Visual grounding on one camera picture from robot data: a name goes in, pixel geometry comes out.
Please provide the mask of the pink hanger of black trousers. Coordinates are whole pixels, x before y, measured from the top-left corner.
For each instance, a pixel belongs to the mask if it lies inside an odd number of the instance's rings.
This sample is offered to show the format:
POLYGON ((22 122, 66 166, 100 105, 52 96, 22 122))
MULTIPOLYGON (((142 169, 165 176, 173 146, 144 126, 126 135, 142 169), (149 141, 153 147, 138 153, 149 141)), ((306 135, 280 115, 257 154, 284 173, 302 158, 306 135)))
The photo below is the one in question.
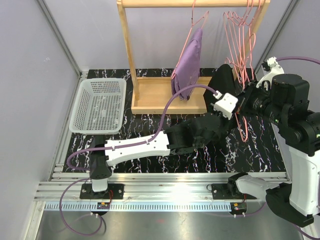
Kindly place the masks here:
MULTIPOLYGON (((227 43, 228 43, 228 47, 229 47, 229 52, 230 52, 230 56, 231 56, 231 60, 227 57, 225 62, 228 62, 229 64, 233 65, 233 70, 232 70, 232 74, 233 74, 233 79, 234 80, 238 80, 238 82, 240 84, 242 84, 242 89, 244 90, 245 89, 245 83, 247 81, 246 78, 243 78, 242 76, 240 77, 239 76, 239 73, 242 73, 242 71, 245 71, 246 70, 246 67, 244 66, 244 69, 242 69, 239 65, 237 65, 235 62, 234 62, 234 57, 233 57, 233 52, 232 52, 232 48, 231 48, 231 42, 229 40, 229 37, 228 37, 228 34, 226 33, 226 38, 227 38, 227 43)), ((253 52, 253 49, 256 45, 256 34, 255 33, 252 33, 250 36, 249 36, 249 56, 250 56, 250 59, 252 58, 252 52, 253 52)), ((241 124, 240 124, 240 114, 238 112, 235 113, 235 120, 236 120, 236 123, 237 123, 237 128, 239 130, 239 133, 240 133, 240 137, 241 137, 241 140, 242 142, 246 142, 248 140, 248 124, 247 124, 247 119, 242 116, 242 120, 243 120, 243 126, 244 126, 244 133, 242 133, 242 129, 241 129, 241 124)))

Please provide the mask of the black trousers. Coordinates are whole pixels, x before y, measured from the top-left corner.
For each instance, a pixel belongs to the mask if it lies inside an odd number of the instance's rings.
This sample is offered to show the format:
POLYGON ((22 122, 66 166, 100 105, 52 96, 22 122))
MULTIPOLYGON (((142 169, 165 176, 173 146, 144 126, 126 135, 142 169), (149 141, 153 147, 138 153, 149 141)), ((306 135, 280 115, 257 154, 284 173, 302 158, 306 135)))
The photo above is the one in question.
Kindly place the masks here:
MULTIPOLYGON (((222 94, 229 93, 237 98, 238 94, 236 93, 236 84, 233 76, 233 71, 228 64, 221 65, 216 72, 213 74, 208 86, 215 91, 219 91, 222 94)), ((203 94, 206 110, 209 113, 210 103, 215 103, 218 100, 215 98, 214 94, 206 90, 203 94)))

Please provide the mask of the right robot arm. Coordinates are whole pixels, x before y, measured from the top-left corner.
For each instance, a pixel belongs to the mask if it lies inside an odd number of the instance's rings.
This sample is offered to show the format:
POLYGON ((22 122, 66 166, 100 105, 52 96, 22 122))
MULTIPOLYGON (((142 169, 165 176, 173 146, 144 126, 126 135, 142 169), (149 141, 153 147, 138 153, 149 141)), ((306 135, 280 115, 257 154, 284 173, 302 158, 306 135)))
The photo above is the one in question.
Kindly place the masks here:
POLYGON ((308 109, 310 84, 296 74, 249 83, 241 94, 240 114, 259 116, 278 128, 289 147, 291 183, 273 184, 237 173, 228 178, 232 198, 250 195, 265 201, 278 217, 304 228, 320 213, 320 114, 308 109))

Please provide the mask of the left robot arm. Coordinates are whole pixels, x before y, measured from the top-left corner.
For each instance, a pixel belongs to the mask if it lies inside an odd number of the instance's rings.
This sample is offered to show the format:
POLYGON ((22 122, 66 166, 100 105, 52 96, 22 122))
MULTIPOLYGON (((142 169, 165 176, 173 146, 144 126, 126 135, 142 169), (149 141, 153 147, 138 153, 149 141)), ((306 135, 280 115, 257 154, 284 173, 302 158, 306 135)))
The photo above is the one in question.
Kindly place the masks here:
POLYGON ((98 147, 89 155, 89 177, 91 193, 98 199, 107 196, 110 167, 130 159, 152 156, 190 154, 209 143, 224 138, 234 123, 236 103, 219 100, 213 104, 213 111, 201 117, 174 125, 156 135, 120 141, 120 146, 98 147))

